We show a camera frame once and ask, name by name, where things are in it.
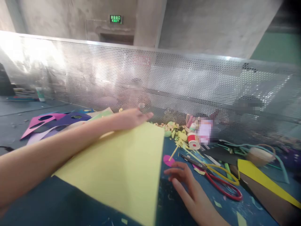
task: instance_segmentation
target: red scissors handle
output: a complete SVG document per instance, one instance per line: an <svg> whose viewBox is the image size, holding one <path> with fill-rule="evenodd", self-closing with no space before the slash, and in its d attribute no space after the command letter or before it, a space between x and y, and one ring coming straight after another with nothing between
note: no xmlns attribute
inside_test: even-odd
<svg viewBox="0 0 301 226"><path fill-rule="evenodd" d="M220 179L220 178L218 178L218 177L216 177L216 176L214 176L214 175L209 175L207 172L206 172L206 177L207 177L207 178L209 179L209 181L217 188L217 190L219 190L221 193L223 193L223 194L224 194L225 196L227 196L228 198L233 199L233 200L235 200L235 201L240 201L240 200L242 200L242 193L241 193L236 187L234 187L232 184L227 183L226 181L224 181L224 180L222 180L222 179ZM221 188L213 181L213 179L219 181L220 183L223 183L223 184L229 186L230 188L232 188L234 191L236 191L237 196L234 196L234 195L231 195L231 194L225 192L223 189L221 189Z"/></svg>

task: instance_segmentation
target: exit sign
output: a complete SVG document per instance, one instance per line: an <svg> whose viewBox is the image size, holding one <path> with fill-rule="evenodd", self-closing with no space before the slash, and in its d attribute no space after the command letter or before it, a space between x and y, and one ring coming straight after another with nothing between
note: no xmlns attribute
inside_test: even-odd
<svg viewBox="0 0 301 226"><path fill-rule="evenodd" d="M110 15L110 23L111 24L122 24L122 16L121 15Z"/></svg>

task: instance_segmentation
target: perforated metal panel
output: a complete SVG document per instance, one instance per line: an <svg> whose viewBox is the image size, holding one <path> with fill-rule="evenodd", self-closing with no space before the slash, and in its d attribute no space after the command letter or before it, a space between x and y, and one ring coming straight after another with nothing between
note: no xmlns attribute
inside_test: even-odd
<svg viewBox="0 0 301 226"><path fill-rule="evenodd" d="M140 107L153 121L212 116L219 138L279 140L301 116L300 70L291 65L0 32L11 81L102 110Z"/></svg>

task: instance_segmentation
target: red thread spool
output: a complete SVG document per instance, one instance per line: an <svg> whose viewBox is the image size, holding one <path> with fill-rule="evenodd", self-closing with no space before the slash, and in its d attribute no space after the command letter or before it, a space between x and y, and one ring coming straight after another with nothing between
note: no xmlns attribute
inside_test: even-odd
<svg viewBox="0 0 301 226"><path fill-rule="evenodd" d="M196 140L196 133L188 133L187 134L187 140L188 140L188 144L189 147L193 150L198 150L201 148L201 145L199 144L199 142L197 142Z"/></svg>

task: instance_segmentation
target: pink paper circle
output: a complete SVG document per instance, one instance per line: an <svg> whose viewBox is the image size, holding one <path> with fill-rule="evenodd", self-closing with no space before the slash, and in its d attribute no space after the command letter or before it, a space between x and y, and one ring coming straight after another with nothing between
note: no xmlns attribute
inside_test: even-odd
<svg viewBox="0 0 301 226"><path fill-rule="evenodd" d="M171 160L169 161L169 158L170 158L170 155L164 155L164 157L163 157L163 162L164 162L166 165L168 165L169 167L171 167L172 164L175 162L175 160L174 160L174 159L171 159Z"/></svg>

